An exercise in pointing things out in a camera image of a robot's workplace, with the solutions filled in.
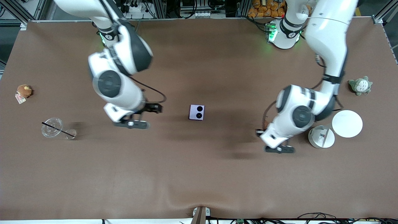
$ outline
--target small white box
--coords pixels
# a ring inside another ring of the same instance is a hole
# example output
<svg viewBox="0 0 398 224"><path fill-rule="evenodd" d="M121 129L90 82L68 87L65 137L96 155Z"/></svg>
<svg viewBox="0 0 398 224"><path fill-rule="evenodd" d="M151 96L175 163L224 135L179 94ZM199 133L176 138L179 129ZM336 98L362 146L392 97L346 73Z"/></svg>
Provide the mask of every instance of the small white box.
<svg viewBox="0 0 398 224"><path fill-rule="evenodd" d="M204 105L191 105L189 110L189 119L190 120L203 120L205 114L205 106Z"/></svg>

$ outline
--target table surface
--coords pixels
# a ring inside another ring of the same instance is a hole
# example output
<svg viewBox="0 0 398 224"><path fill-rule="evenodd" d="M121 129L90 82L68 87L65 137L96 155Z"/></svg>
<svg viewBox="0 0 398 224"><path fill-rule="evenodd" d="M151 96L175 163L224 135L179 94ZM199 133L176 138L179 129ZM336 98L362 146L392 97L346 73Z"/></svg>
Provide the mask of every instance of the table surface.
<svg viewBox="0 0 398 224"><path fill-rule="evenodd" d="M92 88L95 32L90 23L29 23L19 33L0 82L0 219L183 218L197 206L230 218L397 217L398 68L371 18L348 30L339 94L362 132L323 150L305 132L290 141L296 153L282 155L264 153L255 129L282 88L322 77L305 41L277 49L246 20L141 22L154 60L135 78L168 101L162 114L144 115L150 129L129 130L112 126ZM356 96L347 81L364 75L372 92ZM20 84L34 89L21 105ZM188 120L191 104L206 106L204 121ZM77 140L45 138L41 122L51 117L74 126Z"/></svg>

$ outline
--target black straw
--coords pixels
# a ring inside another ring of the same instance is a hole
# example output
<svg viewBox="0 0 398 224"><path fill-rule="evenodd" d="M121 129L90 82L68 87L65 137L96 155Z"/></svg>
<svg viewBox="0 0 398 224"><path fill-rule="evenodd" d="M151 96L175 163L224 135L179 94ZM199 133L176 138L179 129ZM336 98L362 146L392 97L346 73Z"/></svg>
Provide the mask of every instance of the black straw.
<svg viewBox="0 0 398 224"><path fill-rule="evenodd" d="M46 124L46 123L44 123L44 122L42 122L42 124L47 125L47 126L49 126L49 127L51 127L51 128L54 128L55 130L58 130L58 131L60 131L60 132L62 132L62 133L65 133L65 134L67 134L67 135L69 135L69 136L74 137L74 135L71 135L71 134L69 134L68 132L64 132L64 131L62 131L62 130L60 130L60 129L54 127L54 126L51 126L51 125Z"/></svg>

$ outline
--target electronic device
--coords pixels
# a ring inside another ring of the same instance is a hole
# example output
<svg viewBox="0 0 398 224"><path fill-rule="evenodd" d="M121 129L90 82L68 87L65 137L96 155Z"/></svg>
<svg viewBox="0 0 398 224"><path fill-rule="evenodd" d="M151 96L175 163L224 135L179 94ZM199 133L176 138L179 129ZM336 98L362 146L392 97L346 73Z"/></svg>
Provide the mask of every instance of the electronic device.
<svg viewBox="0 0 398 224"><path fill-rule="evenodd" d="M303 4L307 0L297 0ZM281 147L289 138L298 135L312 126L315 121L328 117L335 105L341 80L345 74L347 60L346 32L351 23L358 0L319 0L308 21L305 38L310 48L324 59L325 72L322 77L320 91L289 85L284 88L276 99L277 116L269 123L259 137L267 148ZM305 10L288 8L297 18L306 18Z"/></svg>
<svg viewBox="0 0 398 224"><path fill-rule="evenodd" d="M141 120L143 112L161 113L162 106L160 102L148 102L131 75L151 64L153 54L148 44L135 33L113 0L55 2L69 14L89 17L104 37L108 48L91 54L88 64L94 90L107 102L106 114L115 126L147 129L148 122Z"/></svg>
<svg viewBox="0 0 398 224"><path fill-rule="evenodd" d="M204 105L191 105L189 109L189 119L190 120L203 120L205 115Z"/></svg>

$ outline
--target stuffed animal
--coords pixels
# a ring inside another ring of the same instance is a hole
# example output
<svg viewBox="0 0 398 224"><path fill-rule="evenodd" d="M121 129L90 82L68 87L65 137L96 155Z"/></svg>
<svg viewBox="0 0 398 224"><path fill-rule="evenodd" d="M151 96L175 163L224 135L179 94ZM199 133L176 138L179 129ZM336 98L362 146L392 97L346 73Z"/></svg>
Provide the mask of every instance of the stuffed animal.
<svg viewBox="0 0 398 224"><path fill-rule="evenodd" d="M360 96L362 93L365 95L370 93L373 82L369 82L369 78L364 76L363 79L351 79L348 81L348 84L350 84L352 90L355 91L357 96Z"/></svg>
<svg viewBox="0 0 398 224"><path fill-rule="evenodd" d="M18 86L17 91L24 98L28 98L30 95L32 95L32 89L26 84Z"/></svg>

